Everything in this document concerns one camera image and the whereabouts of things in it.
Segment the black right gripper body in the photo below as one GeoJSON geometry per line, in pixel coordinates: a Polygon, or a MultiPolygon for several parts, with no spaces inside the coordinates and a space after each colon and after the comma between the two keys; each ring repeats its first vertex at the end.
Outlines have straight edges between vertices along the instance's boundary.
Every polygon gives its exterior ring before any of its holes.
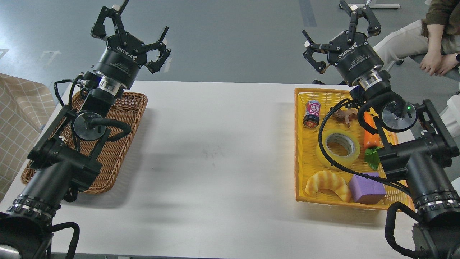
{"type": "Polygon", "coordinates": [[[368,44],[365,34],[356,32],[350,42],[347,38],[348,31],[343,31],[330,41],[329,64],[336,67],[347,85],[355,86],[359,77],[373,69],[379,71],[384,62],[368,44]]]}

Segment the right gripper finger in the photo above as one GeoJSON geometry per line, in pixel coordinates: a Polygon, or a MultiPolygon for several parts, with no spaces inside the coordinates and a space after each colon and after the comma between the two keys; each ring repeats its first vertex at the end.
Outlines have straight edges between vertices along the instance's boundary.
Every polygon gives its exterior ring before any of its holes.
{"type": "Polygon", "coordinates": [[[340,6],[350,17],[350,23],[347,34],[347,43],[353,43],[356,33],[356,26],[358,25],[358,19],[361,17],[365,18],[368,21],[367,33],[368,37],[377,36],[381,33],[381,24],[373,13],[369,5],[364,5],[363,7],[357,7],[352,9],[344,0],[339,2],[340,6]]]}
{"type": "Polygon", "coordinates": [[[329,44],[314,43],[312,38],[306,32],[306,30],[302,30],[302,34],[306,38],[306,42],[305,42],[306,50],[303,52],[303,57],[308,61],[308,63],[319,74],[324,74],[327,69],[326,62],[315,60],[313,58],[313,54],[314,53],[328,54],[329,52],[337,53],[340,51],[340,46],[333,45],[332,43],[329,43],[329,44]]]}

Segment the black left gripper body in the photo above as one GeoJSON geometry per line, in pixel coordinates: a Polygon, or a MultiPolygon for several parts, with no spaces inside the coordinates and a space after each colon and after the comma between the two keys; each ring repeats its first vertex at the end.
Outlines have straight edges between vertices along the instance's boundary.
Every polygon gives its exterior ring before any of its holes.
{"type": "Polygon", "coordinates": [[[125,36],[126,46],[122,45],[119,36],[108,37],[107,47],[93,71],[117,81],[129,90],[140,67],[147,62],[147,54],[135,51],[145,45],[143,41],[129,33],[125,36]]]}

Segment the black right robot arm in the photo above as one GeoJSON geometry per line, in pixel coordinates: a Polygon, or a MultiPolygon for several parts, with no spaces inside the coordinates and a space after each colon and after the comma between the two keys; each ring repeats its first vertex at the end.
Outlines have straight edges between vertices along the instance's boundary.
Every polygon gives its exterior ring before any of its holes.
{"type": "Polygon", "coordinates": [[[368,44],[381,32],[381,24],[368,5],[352,10],[340,6],[350,17],[348,30],[328,44],[314,43],[303,31],[309,46],[304,57],[323,74],[326,62],[316,61],[314,52],[327,54],[352,87],[351,99],[343,99],[329,110],[318,133],[322,154],[331,166],[362,176],[327,154],[323,128],[339,108],[358,108],[358,122],[365,131],[379,134],[383,148],[379,160],[386,178],[367,176],[409,195],[415,210],[401,202],[390,205],[385,225],[388,244],[401,255],[415,259],[459,258],[459,194],[447,178],[445,168],[459,156],[459,148],[430,100],[411,104],[393,92],[383,61],[368,44]]]}

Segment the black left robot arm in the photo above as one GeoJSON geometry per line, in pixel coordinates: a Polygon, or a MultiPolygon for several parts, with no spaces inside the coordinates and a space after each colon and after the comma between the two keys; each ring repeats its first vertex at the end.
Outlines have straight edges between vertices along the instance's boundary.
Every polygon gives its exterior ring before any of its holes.
{"type": "Polygon", "coordinates": [[[28,154],[36,172],[1,213],[2,259],[49,259],[53,234],[66,228],[73,230],[66,258],[75,256],[79,225],[54,225],[53,218],[63,200],[73,202],[90,188],[102,169],[97,158],[105,143],[133,131],[127,123],[107,118],[110,108],[132,87],[143,66],[159,72],[171,53],[164,42],[168,27],[151,44],[125,31],[121,14],[127,4],[125,0],[120,6],[102,7],[91,36],[106,42],[105,52],[92,72],[69,80],[67,104],[55,92],[62,109],[28,154]]]}

